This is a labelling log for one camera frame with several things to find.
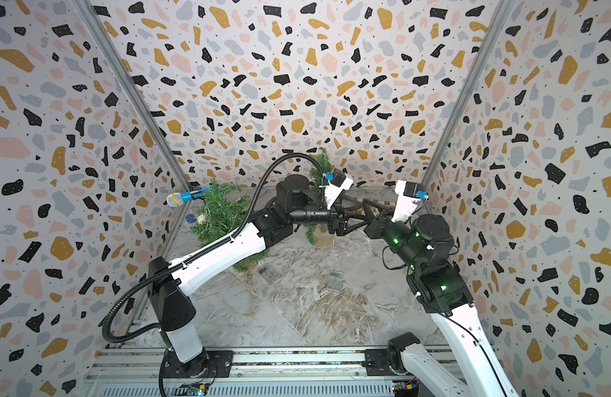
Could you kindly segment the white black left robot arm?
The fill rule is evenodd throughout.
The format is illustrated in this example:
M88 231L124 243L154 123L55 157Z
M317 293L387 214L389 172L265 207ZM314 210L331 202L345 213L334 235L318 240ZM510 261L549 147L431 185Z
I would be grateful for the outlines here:
M276 196L254 211L238 233L182 258L156 258L149 265L155 280L148 294L170 362L204 364L206 351L195 330L196 307L191 295L221 271L290 237L300 225L323 224L328 232L345 236L367 226L381 208L369 199L345 194L352 180L335 170L315 192L303 175L290 175L276 187Z

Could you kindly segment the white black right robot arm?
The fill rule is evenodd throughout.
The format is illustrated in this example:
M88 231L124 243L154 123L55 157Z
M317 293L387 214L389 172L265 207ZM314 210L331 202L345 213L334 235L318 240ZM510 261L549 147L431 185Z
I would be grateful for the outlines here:
M470 289L449 260L457 245L444 218L423 214L407 225L381 214L365 233L383 240L401 259L411 292L438 325L463 377L447 370L410 332L388 342L391 369L415 376L435 396L515 396L482 330Z

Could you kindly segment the green right christmas tree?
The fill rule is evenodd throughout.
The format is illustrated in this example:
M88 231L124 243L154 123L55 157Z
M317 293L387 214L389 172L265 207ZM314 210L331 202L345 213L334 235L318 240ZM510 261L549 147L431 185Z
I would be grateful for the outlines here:
M314 185L312 186L313 191L317 195L321 195L322 191L320 185L323 182L323 173L327 173L333 170L333 165L330 162L330 158L325 149L321 148L317 151L316 155L312 155L321 167L321 171L316 167L310 171L310 178L313 180ZM308 242L315 247L324 248L333 245L334 237L328 234L328 228L326 224L311 224L306 229L306 237Z

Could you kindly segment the green christmas tree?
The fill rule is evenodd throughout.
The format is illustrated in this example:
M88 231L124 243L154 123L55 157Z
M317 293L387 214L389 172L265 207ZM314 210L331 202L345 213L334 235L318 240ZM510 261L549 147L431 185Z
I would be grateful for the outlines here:
M254 193L251 190L242 190L234 183L217 180L211 180L208 188L204 206L196 215L205 214L209 220L207 223L191 226L191 233L201 246L212 243L241 226Z
M313 180L314 185L312 186L313 191L317 195L321 195L322 191L320 185L323 182L323 173L327 173L333 170L333 165L330 162L330 158L325 149L321 148L317 151L316 155L312 155L321 167L321 171L316 167L310 171L310 178ZM306 237L308 242L315 247L324 248L333 245L334 237L328 234L328 228L326 224L311 224L306 229Z

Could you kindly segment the green left christmas tree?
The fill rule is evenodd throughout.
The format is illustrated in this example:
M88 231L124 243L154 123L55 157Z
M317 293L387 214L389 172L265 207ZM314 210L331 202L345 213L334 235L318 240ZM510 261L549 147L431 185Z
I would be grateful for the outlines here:
M234 183L217 180L211 180L208 188L204 206L196 215L205 214L209 220L207 223L191 226L191 233L201 246L212 243L241 226L254 193L251 190L242 190Z

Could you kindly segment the clear battery box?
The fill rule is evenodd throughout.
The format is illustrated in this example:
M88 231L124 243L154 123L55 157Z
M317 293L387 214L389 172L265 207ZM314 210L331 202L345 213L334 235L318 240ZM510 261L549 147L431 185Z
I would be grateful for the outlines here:
M330 271L328 274L327 289L335 293L343 292L344 274L343 271Z

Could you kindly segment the blue toy microphone on stand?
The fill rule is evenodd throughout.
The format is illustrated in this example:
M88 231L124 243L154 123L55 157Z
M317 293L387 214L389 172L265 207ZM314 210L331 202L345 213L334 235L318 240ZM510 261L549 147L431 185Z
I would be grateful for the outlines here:
M166 203L170 207L180 207L184 203L191 202L193 200L202 199L209 193L209 188L192 190L188 192L176 192L168 195Z

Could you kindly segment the metal right corner post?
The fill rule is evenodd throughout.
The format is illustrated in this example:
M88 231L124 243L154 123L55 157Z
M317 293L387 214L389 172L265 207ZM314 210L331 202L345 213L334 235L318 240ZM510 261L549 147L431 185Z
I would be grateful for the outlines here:
M477 87L477 83L482 76L482 72L484 71L487 62L490 59L494 46L497 42L497 38L500 35L501 30L514 6L515 0L501 0L498 2L497 9L490 21L488 31L480 45L480 50L477 53L476 59L472 63L472 68L470 69L462 90L455 101L454 110L449 117L444 133L440 137L438 144L435 147L434 155L424 174L424 178L422 180L422 185L424 188L428 189L432 181L436 178L440 168L440 161L444 156L444 153L447 151L449 142L454 137L457 126L459 125L459 122L461 121L463 113L467 107L468 101L472 97Z

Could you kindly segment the metal corner post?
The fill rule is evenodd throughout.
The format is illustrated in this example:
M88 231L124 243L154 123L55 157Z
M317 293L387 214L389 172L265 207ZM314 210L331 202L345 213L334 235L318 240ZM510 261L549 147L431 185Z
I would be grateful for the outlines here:
M115 46L109 38L108 33L105 31L104 25L98 19L91 1L75 0L72 1L72 3L74 4L75 11L90 32L96 45L98 48L100 48L100 51L107 59L110 69L113 71L120 86L128 96L129 102L133 105L138 117L145 123L146 129L151 134L154 142L161 152L162 157L169 165L171 173L178 179L182 189L191 190L191 184L186 179L185 174L181 169L181 165L174 157L166 138L161 134L160 127L157 125L155 117L153 117L151 114L148 106L146 106L145 102L143 101L140 92L138 92L131 74L123 66L121 56L118 54L118 51L115 49Z
M488 31L480 45L480 50L477 53L476 59L472 63L472 68L470 69L462 90L455 101L454 110L449 117L444 133L440 137L438 144L435 147L434 155L424 174L424 178L422 180L422 185L424 188L428 189L432 181L436 178L440 168L440 161L444 156L444 153L447 151L449 142L454 137L457 126L459 125L459 122L461 121L463 113L467 107L468 101L472 97L477 87L477 83L482 76L482 72L484 71L487 62L490 59L494 46L497 42L497 38L500 35L501 30L514 6L515 0L501 0L498 2L497 9L490 21Z

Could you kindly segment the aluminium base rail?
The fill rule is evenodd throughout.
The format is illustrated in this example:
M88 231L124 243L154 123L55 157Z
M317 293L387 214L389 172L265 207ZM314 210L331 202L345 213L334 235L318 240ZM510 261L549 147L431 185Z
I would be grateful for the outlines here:
M197 375L157 348L105 349L85 377L86 396L514 396L484 364L459 364L445 345L218 347Z

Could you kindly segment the metal left corner post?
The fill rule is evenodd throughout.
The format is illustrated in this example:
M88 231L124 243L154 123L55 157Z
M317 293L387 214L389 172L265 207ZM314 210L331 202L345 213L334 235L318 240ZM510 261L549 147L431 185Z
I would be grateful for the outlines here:
M98 19L91 1L75 0L72 1L72 3L74 4L75 11L90 32L96 45L98 48L100 48L100 51L107 59L110 69L113 71L120 86L128 96L129 102L133 105L138 117L145 123L146 129L151 134L154 142L161 152L162 157L169 165L171 173L178 179L182 189L191 190L191 184L186 179L185 174L181 169L181 165L174 157L166 138L161 134L160 127L157 125L155 117L153 117L151 114L148 106L146 106L145 102L143 101L140 92L138 92L131 74L123 66L121 56L118 54L118 51L115 49L115 46L109 38L108 33L105 31L104 25Z

